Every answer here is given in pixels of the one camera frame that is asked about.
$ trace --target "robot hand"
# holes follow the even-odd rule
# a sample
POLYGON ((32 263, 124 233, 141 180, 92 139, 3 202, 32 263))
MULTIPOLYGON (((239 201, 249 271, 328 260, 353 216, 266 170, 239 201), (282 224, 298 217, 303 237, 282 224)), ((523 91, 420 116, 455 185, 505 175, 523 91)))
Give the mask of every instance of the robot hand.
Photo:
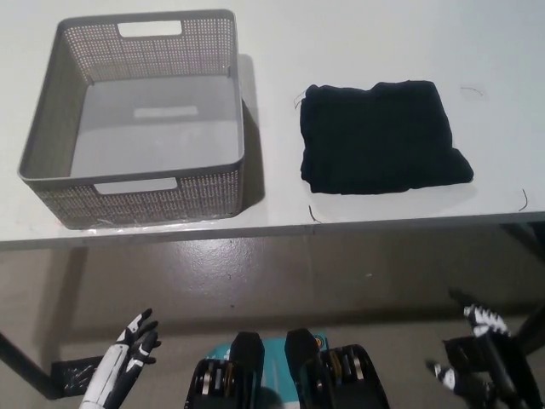
POLYGON ((495 407, 498 401, 511 409, 544 408, 525 355, 502 317, 461 291, 450 291, 450 297, 461 307, 473 338, 447 341, 445 345, 458 343, 449 360, 460 371, 429 361, 433 375, 471 408, 495 407), (468 365, 459 365, 461 356, 468 365), (489 372, 491 382, 472 374, 479 371, 489 372))
MULTIPOLYGON (((482 337, 489 331, 499 336, 510 337, 508 328, 498 313, 461 291, 450 291, 450 297, 462 308, 463 314, 476 338, 482 337)), ((451 390, 455 395, 462 397, 469 407, 486 408, 494 406, 496 401, 494 383, 483 381, 470 373, 459 373, 432 360, 429 360, 426 366, 443 386, 451 390)))
POLYGON ((102 358, 83 397, 80 409, 118 409, 133 387, 145 364, 154 364, 150 357, 161 345, 155 328, 157 321, 143 325, 152 315, 149 308, 123 330, 102 358))

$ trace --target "gray floor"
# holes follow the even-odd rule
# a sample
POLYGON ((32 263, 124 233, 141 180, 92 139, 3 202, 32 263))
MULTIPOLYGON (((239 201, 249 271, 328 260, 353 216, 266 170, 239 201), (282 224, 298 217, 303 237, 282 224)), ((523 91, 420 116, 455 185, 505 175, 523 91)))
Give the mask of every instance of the gray floor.
MULTIPOLYGON (((392 408, 462 408, 423 366, 445 358, 442 339, 468 333, 452 320, 449 285, 520 314, 545 298, 545 266, 499 228, 4 252, 0 329, 45 367, 102 354, 153 307, 163 346, 124 407, 168 409, 182 407, 198 359, 236 330, 309 325, 333 345, 364 345, 392 408)), ((531 364, 542 384, 545 354, 531 364)), ((43 400, 0 364, 0 408, 77 405, 43 400)))

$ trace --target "gray plastic basket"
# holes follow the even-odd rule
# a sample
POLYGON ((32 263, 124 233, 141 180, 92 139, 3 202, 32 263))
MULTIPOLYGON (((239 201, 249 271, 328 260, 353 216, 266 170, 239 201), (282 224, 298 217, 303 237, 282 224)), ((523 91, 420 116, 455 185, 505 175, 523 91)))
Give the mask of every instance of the gray plastic basket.
POLYGON ((237 56, 226 10, 62 21, 20 177, 68 228, 235 216, 244 163, 237 56), (181 32, 120 33, 153 21, 180 22, 181 32))

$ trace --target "teal box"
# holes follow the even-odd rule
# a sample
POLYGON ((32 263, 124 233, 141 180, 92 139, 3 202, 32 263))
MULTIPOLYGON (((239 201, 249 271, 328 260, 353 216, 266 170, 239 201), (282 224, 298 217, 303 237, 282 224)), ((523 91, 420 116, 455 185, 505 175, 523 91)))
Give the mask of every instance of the teal box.
MULTIPOLYGON (((320 350, 328 348, 325 334, 313 334, 320 350)), ((290 369, 284 352, 285 338, 268 338, 263 340, 265 362, 261 378, 260 407, 299 409, 299 399, 295 385, 291 379, 290 369)), ((209 353, 212 360, 228 360, 231 344, 220 345, 209 353)))

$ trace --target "folded black shirt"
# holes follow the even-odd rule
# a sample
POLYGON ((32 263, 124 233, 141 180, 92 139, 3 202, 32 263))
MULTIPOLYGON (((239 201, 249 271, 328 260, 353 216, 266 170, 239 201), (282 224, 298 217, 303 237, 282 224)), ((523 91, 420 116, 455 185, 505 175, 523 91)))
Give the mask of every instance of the folded black shirt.
POLYGON ((301 178, 313 193, 378 194, 470 182, 435 84, 312 85, 301 102, 301 178))

